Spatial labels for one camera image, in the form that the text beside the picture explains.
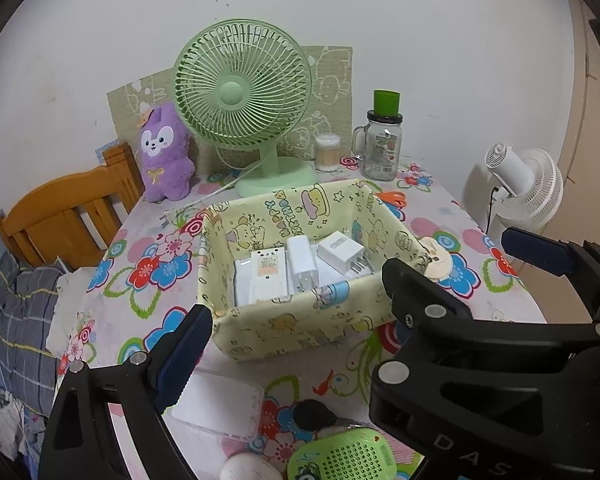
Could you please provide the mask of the white remote control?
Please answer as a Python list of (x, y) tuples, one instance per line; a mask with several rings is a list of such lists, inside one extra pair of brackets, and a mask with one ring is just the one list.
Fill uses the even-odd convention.
[(259, 249), (251, 253), (249, 302), (279, 299), (288, 295), (286, 252), (284, 248)]

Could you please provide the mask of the beige door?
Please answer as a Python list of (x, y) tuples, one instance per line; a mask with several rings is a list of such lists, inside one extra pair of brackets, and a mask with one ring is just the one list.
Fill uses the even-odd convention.
[(583, 0), (568, 0), (574, 39), (571, 112), (559, 167), (562, 206), (544, 233), (555, 240), (600, 244), (600, 38)]

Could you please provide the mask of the white earbuds case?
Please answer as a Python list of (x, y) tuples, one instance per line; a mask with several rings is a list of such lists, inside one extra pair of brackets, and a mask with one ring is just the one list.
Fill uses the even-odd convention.
[(282, 474), (266, 460), (251, 453), (239, 453), (223, 465), (220, 480), (283, 480)]

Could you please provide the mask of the white square charger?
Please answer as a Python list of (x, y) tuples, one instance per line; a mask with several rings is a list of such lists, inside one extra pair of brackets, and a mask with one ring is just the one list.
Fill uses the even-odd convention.
[(342, 275), (349, 272), (363, 274), (372, 270), (365, 258), (365, 247), (339, 231), (317, 244), (316, 255)]

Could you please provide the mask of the white standing fan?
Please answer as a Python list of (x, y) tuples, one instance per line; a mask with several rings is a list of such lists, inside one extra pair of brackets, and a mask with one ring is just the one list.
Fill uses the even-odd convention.
[(508, 228), (541, 232), (563, 195), (564, 178), (547, 151), (498, 142), (471, 171), (460, 202), (497, 242)]

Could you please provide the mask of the white box pack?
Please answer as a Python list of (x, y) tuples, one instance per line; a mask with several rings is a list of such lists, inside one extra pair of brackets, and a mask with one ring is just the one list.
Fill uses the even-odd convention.
[(250, 304), (251, 258), (243, 258), (234, 262), (234, 297), (237, 307)]

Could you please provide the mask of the yellow patterned fabric box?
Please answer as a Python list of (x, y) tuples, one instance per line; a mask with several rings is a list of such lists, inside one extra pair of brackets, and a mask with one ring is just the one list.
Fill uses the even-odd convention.
[(201, 217), (198, 304), (238, 362), (321, 346), (390, 321), (381, 268), (432, 257), (362, 180), (216, 204)]

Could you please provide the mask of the small black object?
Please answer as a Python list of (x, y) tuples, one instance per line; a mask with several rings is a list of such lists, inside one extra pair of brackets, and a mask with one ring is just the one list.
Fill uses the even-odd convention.
[(324, 403), (314, 399), (299, 402), (292, 411), (292, 419), (298, 428), (317, 432), (333, 427), (338, 422), (338, 417)]

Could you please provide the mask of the green desk fan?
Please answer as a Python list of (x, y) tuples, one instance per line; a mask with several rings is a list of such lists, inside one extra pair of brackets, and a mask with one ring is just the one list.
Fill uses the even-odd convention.
[(283, 29), (250, 18), (210, 25), (181, 50), (172, 82), (178, 116), (196, 138), (259, 154), (232, 182), (239, 196), (317, 182), (309, 162), (277, 154), (306, 114), (312, 90), (308, 58)]

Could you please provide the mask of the green panda perforated case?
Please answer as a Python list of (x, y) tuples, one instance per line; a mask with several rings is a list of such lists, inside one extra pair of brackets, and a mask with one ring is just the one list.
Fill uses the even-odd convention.
[(302, 445), (287, 464), (288, 479), (394, 479), (396, 460), (387, 439), (355, 428)]

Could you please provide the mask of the wooden chair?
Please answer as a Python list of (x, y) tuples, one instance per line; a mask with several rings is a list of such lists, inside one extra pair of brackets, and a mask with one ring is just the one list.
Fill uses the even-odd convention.
[(114, 201), (120, 200), (131, 212), (145, 191), (129, 144), (108, 148), (104, 159), (102, 166), (35, 188), (8, 214), (0, 214), (0, 237), (6, 248), (31, 266), (57, 258), (73, 268), (97, 266), (104, 251), (80, 213), (87, 214), (110, 245), (122, 225)]

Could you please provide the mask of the cream bear compact mirror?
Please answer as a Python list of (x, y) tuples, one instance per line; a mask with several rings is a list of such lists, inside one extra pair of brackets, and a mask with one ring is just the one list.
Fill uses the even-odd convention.
[(450, 253), (432, 237), (422, 237), (419, 243), (429, 257), (424, 275), (431, 281), (440, 282), (446, 280), (453, 270), (453, 259)]

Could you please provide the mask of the white tall charger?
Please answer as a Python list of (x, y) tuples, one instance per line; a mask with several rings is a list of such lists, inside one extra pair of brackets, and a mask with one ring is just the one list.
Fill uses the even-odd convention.
[(317, 288), (320, 280), (309, 237), (296, 235), (288, 238), (286, 251), (294, 290), (309, 292)]

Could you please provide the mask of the beige cartoon placemat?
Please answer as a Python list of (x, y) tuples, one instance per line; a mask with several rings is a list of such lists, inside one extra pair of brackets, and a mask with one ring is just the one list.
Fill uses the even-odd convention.
[[(315, 157), (315, 139), (321, 133), (340, 136), (340, 153), (351, 145), (352, 131), (352, 58), (353, 49), (340, 46), (306, 46), (312, 73), (311, 99), (306, 114), (296, 128), (279, 141), (277, 151), (283, 156), (304, 160)], [(172, 99), (170, 70), (162, 70), (107, 94), (114, 130), (120, 141), (129, 145), (136, 160), (140, 160), (138, 132), (140, 123), (152, 108)], [(214, 148), (206, 142), (189, 142), (189, 157), (196, 174), (215, 174), (232, 167), (245, 167), (258, 158), (256, 152), (232, 152)]]

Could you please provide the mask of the glass jar green lid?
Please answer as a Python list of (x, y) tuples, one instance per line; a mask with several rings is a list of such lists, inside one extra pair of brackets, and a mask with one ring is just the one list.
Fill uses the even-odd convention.
[(366, 117), (366, 124), (352, 131), (351, 153), (367, 179), (391, 181), (398, 172), (401, 153), (400, 93), (375, 90), (373, 107)]

